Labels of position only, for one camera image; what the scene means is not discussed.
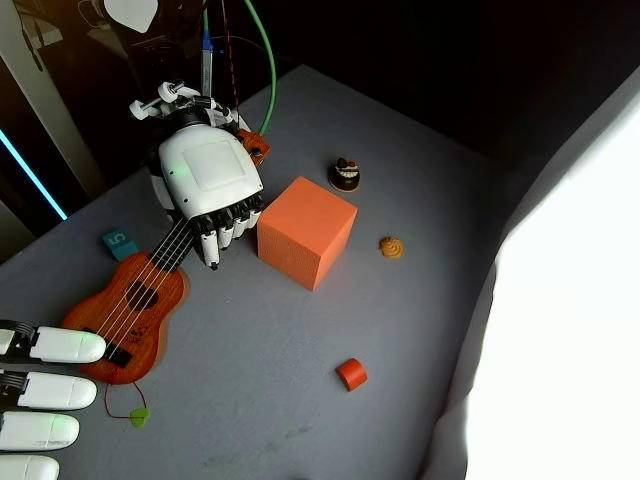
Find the white curtain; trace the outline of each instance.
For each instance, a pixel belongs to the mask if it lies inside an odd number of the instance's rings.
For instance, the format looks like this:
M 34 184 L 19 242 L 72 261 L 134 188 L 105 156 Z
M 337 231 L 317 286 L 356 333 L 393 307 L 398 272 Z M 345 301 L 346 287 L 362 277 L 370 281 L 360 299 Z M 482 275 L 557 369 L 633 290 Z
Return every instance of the white curtain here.
M 510 222 L 423 478 L 640 479 L 639 92 L 640 70 Z

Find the green guitar pick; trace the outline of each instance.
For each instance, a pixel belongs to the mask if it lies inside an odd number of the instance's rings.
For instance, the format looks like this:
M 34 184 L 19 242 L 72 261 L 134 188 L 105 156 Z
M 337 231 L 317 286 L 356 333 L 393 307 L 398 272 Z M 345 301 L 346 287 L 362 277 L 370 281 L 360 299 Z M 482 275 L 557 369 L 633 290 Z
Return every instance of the green guitar pick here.
M 129 414 L 131 423 L 136 428 L 142 428 L 147 424 L 147 420 L 151 416 L 151 410 L 148 408 L 136 408 Z

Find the ukulele body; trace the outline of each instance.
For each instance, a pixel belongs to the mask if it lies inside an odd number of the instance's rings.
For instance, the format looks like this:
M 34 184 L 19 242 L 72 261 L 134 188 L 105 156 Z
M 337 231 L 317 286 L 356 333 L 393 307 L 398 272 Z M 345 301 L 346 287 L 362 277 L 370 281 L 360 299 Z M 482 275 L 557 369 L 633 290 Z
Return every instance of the ukulele body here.
M 186 297 L 188 280 L 180 270 L 162 270 L 150 259 L 149 253 L 125 258 L 107 288 L 76 305 L 62 322 L 64 328 L 91 331 L 107 342 L 102 359 L 80 366 L 96 380 L 133 383 L 164 353 L 166 320 Z

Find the ukulele neck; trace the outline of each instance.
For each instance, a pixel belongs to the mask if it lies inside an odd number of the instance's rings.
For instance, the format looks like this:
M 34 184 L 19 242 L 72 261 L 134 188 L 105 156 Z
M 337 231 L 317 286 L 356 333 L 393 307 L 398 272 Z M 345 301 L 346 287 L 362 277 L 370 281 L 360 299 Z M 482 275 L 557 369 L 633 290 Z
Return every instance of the ukulele neck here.
M 178 220 L 151 254 L 151 261 L 160 270 L 175 272 L 193 248 L 194 222 Z

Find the orange cube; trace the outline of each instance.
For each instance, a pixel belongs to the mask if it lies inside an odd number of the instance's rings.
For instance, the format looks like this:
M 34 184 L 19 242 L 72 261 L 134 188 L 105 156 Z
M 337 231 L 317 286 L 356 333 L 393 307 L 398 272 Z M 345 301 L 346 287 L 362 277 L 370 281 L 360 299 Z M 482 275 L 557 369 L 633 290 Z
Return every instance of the orange cube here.
M 357 212 L 298 177 L 258 219 L 258 256 L 314 290 L 347 244 Z

